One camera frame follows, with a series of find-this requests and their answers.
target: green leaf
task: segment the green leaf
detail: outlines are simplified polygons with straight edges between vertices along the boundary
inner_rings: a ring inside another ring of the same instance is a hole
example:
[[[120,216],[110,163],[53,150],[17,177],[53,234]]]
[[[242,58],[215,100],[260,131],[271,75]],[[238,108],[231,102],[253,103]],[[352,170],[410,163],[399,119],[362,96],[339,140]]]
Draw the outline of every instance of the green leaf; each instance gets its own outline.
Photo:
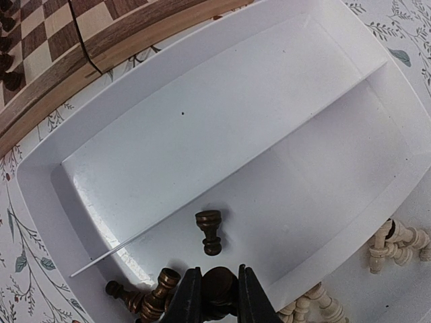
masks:
[[[22,250],[22,255],[16,258],[15,272],[20,273],[27,266],[26,252]]]
[[[40,264],[48,271],[53,271],[56,269],[53,261],[45,257],[40,260]]]
[[[13,238],[13,235],[14,235],[14,233],[13,233],[13,214],[9,209],[7,209],[7,216],[9,217],[9,227],[11,228],[12,242],[13,242],[13,239],[14,239]]]
[[[397,49],[390,49],[390,48],[388,48],[388,50],[395,58],[399,59],[408,67],[411,67],[410,57],[404,50],[397,50]]]
[[[80,311],[83,311],[84,313],[86,312],[86,311],[84,311],[83,309],[82,309],[82,307],[80,306],[80,304],[78,303],[78,301],[76,300],[76,299],[73,299],[73,298],[71,298],[70,299],[70,302],[71,302],[71,304],[73,305],[73,306],[75,306],[77,309],[79,309]]]

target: chessboard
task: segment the chessboard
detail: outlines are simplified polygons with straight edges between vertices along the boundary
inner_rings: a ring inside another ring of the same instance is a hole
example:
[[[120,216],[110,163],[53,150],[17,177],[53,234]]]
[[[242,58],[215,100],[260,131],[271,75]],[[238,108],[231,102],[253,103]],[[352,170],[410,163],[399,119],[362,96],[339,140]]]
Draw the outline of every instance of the chessboard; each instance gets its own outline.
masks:
[[[64,101],[141,50],[253,0],[0,0],[0,157]],[[11,79],[20,75],[20,82]]]

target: white surface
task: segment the white surface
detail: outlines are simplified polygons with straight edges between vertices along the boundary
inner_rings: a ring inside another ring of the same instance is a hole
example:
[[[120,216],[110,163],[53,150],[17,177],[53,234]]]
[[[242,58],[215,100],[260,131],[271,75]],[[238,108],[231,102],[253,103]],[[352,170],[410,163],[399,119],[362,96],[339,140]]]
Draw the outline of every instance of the white surface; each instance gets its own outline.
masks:
[[[263,61],[263,50],[273,50],[265,55],[271,60]],[[182,64],[169,64],[179,57]],[[130,122],[138,127],[128,129]],[[245,262],[280,309],[395,211],[429,168],[430,143],[423,106],[342,2],[269,0],[192,34],[118,80],[21,163],[18,181],[65,276],[105,252],[106,243],[165,219],[115,262],[66,279],[97,322],[127,316],[99,292],[106,279],[151,283],[166,264],[181,271],[223,264],[236,272]],[[210,207],[225,215],[225,248],[215,258],[203,254],[193,219]],[[98,306],[111,311],[96,312]]]

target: floral pattern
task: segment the floral pattern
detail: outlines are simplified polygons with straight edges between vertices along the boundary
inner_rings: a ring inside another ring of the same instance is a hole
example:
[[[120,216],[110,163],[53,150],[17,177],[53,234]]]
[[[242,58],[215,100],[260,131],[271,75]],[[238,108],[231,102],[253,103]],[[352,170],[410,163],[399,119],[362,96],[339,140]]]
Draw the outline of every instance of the floral pattern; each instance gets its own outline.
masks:
[[[346,5],[395,57],[423,103],[431,107],[431,0],[350,0]],[[176,39],[178,36],[151,46],[97,79],[0,159],[0,323],[93,322],[65,284],[27,213],[18,192],[16,169],[88,100]]]

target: dark brown chess piece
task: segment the dark brown chess piece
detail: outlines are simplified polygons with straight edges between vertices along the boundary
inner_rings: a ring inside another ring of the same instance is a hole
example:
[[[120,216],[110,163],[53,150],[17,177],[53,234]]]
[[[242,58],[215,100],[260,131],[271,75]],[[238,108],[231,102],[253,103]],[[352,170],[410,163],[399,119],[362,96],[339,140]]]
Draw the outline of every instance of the dark brown chess piece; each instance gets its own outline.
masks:
[[[236,316],[238,279],[225,267],[215,267],[202,277],[202,307],[205,321]]]
[[[180,278],[180,274],[176,271],[169,268],[162,269],[158,277],[158,286],[143,298],[140,313],[142,323],[157,321],[162,316],[166,298],[168,298],[169,292],[176,287]]]
[[[5,17],[3,12],[0,12],[0,23],[5,32],[10,32],[15,27],[15,20],[10,17]]]
[[[13,57],[9,54],[0,54],[0,71],[7,71],[13,64]]]
[[[11,9],[13,2],[11,0],[0,0],[0,10],[6,12]]]
[[[141,319],[137,322],[150,323],[157,321],[167,310],[172,300],[172,294],[169,294],[169,291],[176,287],[180,278],[180,274],[176,271],[163,268],[158,277],[158,286],[149,294],[125,291],[124,287],[116,281],[110,281],[105,291],[115,299],[120,298],[130,312],[139,314]]]
[[[6,89],[9,91],[16,91],[22,82],[22,74],[16,72],[0,71],[0,79],[3,81]]]
[[[7,52],[11,48],[12,39],[8,37],[0,37],[0,51]]]
[[[203,250],[208,256],[216,256],[222,251],[220,242],[222,239],[217,237],[217,229],[222,222],[222,214],[217,210],[199,212],[196,214],[196,224],[205,234]]]

